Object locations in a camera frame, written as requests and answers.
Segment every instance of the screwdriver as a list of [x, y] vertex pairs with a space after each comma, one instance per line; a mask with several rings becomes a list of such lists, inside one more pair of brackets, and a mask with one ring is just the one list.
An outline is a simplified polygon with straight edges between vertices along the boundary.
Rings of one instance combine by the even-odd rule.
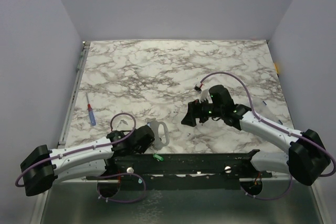
[[95, 117], [93, 115], [93, 110], [91, 108], [90, 102], [89, 102], [89, 96], [86, 93], [86, 100], [88, 101], [88, 111], [89, 111], [89, 117], [90, 117], [90, 123], [92, 126], [96, 125]]

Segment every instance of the cable connector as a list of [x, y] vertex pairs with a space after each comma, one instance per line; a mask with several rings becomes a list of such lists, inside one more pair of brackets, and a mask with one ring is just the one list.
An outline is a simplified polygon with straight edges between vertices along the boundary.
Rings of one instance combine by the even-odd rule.
[[203, 83], [197, 83], [194, 87], [194, 90], [196, 90], [197, 93], [202, 93], [201, 87], [203, 86]]

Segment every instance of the blue screwdriver handle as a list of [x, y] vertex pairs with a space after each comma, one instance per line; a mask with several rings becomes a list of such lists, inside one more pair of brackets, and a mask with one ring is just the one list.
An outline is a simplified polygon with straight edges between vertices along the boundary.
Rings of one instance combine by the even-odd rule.
[[92, 126], [96, 125], [96, 121], [95, 121], [95, 117], [93, 115], [93, 110], [91, 108], [88, 109], [89, 110], [89, 117], [90, 117], [90, 122]]

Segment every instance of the metal floor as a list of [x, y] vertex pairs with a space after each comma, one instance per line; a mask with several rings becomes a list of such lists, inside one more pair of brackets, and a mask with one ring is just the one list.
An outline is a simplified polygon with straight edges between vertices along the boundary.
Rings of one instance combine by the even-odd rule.
[[[287, 180], [264, 181], [260, 196], [281, 194]], [[122, 191], [118, 198], [135, 198], [139, 192]], [[294, 182], [280, 200], [260, 201], [235, 190], [149, 191], [135, 204], [98, 200], [96, 183], [68, 182], [48, 193], [43, 224], [319, 224], [322, 223], [311, 187]]]

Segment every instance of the yellow object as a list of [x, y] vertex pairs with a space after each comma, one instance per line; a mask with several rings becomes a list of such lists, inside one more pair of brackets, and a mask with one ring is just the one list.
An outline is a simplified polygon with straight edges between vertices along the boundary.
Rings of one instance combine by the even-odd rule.
[[275, 67], [275, 71], [277, 72], [277, 74], [279, 74], [279, 66], [276, 63], [274, 63], [274, 67]]

